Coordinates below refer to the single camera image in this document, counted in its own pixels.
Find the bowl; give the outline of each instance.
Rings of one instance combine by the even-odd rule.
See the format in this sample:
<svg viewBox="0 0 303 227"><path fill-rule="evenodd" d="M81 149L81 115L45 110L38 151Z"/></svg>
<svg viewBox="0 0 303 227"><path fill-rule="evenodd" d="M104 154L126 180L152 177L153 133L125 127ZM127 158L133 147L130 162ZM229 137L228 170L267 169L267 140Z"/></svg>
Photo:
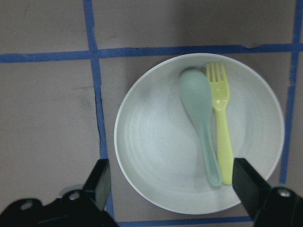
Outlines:
<svg viewBox="0 0 303 227"><path fill-rule="evenodd" d="M244 157L266 180L284 143L279 102L254 70L209 53L185 54L142 75L128 91L115 123L116 157L129 184L148 201L183 214L206 214L240 203L231 185L212 187L206 177L200 141L179 94L181 72L225 63L230 86L226 109L235 157ZM215 117L213 117L215 143Z"/></svg>

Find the blue tape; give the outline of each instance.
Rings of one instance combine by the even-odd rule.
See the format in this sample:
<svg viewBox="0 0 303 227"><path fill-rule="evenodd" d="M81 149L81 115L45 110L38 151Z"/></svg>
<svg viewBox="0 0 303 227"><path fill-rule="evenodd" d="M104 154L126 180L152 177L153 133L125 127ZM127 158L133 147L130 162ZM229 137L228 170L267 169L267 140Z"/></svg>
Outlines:
<svg viewBox="0 0 303 227"><path fill-rule="evenodd" d="M94 13L93 13L93 5L91 0L83 0L84 6L84 17L85 17L85 25L86 25L86 33L87 40L89 43L89 50L91 54L94 54L97 51L97 44L95 40L95 22L94 22Z"/></svg>
<svg viewBox="0 0 303 227"><path fill-rule="evenodd" d="M297 0L295 6L295 12L294 12L293 44L298 44L301 39L302 11L303 11L303 0Z"/></svg>
<svg viewBox="0 0 303 227"><path fill-rule="evenodd" d="M287 93L286 117L285 117L285 141L281 157L280 183L286 183L289 149L294 114L294 97L296 87L296 75L299 62L299 52L293 52L291 56L290 86Z"/></svg>
<svg viewBox="0 0 303 227"><path fill-rule="evenodd" d="M303 18L303 0L297 0L295 6L294 15L294 32L293 32L293 45L300 45L301 30L302 30L302 18ZM300 48L295 48L291 55L291 69L289 75L290 85L287 93L287 105L286 105L286 117L285 117L285 141L281 157L281 170L280 170L280 183L286 183L287 179L287 167L289 159L289 149L291 144L291 132L294 114L294 97L296 88L296 77L299 63L299 51Z"/></svg>
<svg viewBox="0 0 303 227"><path fill-rule="evenodd" d="M103 108L102 108L102 97L101 97L101 70L100 70L99 58L97 57L98 48L94 34L95 22L94 22L92 1L83 0L83 6L84 6L87 39L89 43L89 57L91 64L91 72L93 76L93 84L95 91L97 125L98 125L99 138L100 138L99 152L101 159L108 159L104 116L103 116ZM110 216L114 218L114 205L113 205L111 192L107 200L106 209L107 212L110 214Z"/></svg>
<svg viewBox="0 0 303 227"><path fill-rule="evenodd" d="M114 207L113 207L113 196L112 192L109 193L108 200L106 203L106 211L107 213L114 219Z"/></svg>
<svg viewBox="0 0 303 227"><path fill-rule="evenodd" d="M131 221L118 222L120 227L151 227L151 226L181 226L181 225L203 225L219 223L251 222L250 217L226 217L226 218L197 218L180 220L159 220L159 221Z"/></svg>
<svg viewBox="0 0 303 227"><path fill-rule="evenodd" d="M30 54L0 54L0 63L22 63L41 61L69 61L89 59L88 51L30 53Z"/></svg>
<svg viewBox="0 0 303 227"><path fill-rule="evenodd" d="M113 48L90 51L30 53L30 54L0 54L0 63L68 61L85 59L102 59L117 57L179 55L188 53L271 53L303 51L303 44L265 44L256 48L246 48L241 45L218 46L175 46L175 47L143 47L143 48Z"/></svg>
<svg viewBox="0 0 303 227"><path fill-rule="evenodd" d="M198 52L228 54L292 52L294 50L303 51L303 44L265 44L255 48L246 48L242 45L114 48L98 50L98 58L178 55Z"/></svg>

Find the spoon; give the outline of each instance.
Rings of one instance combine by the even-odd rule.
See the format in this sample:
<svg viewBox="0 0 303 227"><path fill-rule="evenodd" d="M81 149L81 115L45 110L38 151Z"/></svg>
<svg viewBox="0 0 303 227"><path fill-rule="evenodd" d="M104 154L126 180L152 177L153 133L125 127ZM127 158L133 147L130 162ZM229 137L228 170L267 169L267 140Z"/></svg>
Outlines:
<svg viewBox="0 0 303 227"><path fill-rule="evenodd" d="M208 181L219 186L221 175L211 138L213 104L209 82L200 70L187 69L181 73L179 86L183 106L201 141Z"/></svg>

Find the table surface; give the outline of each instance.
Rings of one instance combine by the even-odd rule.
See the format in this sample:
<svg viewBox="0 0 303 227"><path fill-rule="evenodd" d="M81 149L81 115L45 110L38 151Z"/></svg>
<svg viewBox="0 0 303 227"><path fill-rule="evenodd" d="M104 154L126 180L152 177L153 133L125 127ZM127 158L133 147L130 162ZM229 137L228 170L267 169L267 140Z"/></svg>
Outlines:
<svg viewBox="0 0 303 227"><path fill-rule="evenodd" d="M237 59L275 92L285 145L270 177L303 195L303 0L2 0L0 210L80 188L109 158L108 212L122 227L252 226L241 204L213 214L164 210L119 168L114 124L134 82L158 63L210 52Z"/></svg>

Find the yellow fork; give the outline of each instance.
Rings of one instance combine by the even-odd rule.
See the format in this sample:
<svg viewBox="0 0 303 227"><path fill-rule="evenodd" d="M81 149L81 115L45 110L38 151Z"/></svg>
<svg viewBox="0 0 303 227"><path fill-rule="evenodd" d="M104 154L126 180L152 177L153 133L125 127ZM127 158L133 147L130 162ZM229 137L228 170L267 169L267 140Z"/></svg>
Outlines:
<svg viewBox="0 0 303 227"><path fill-rule="evenodd" d="M224 64L222 62L208 63L206 76L210 83L216 116L218 165L222 183L230 185L232 184L233 152L225 111L230 94Z"/></svg>

